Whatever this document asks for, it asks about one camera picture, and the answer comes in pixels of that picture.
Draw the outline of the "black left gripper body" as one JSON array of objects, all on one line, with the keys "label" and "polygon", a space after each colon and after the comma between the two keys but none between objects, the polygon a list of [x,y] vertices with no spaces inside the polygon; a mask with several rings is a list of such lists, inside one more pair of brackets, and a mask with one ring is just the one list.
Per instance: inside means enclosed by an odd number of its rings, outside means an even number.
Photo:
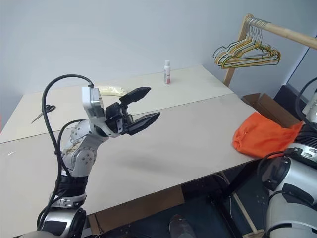
[{"label": "black left gripper body", "polygon": [[128,106],[124,103],[113,103],[106,107],[106,125],[109,129],[117,134],[124,135],[128,127],[134,123],[131,114],[128,114]]}]

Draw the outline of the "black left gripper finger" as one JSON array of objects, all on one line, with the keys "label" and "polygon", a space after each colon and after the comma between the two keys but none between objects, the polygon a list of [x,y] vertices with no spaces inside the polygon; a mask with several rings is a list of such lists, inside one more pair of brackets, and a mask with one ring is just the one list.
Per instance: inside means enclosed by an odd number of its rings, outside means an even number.
[{"label": "black left gripper finger", "polygon": [[151,87],[139,87],[120,97],[119,100],[122,104],[131,104],[144,98],[150,90]]},{"label": "black left gripper finger", "polygon": [[134,135],[136,133],[139,133],[140,131],[146,129],[151,124],[153,124],[158,117],[160,116],[160,112],[144,115],[140,118],[138,118],[134,123],[128,126],[127,134]]}]

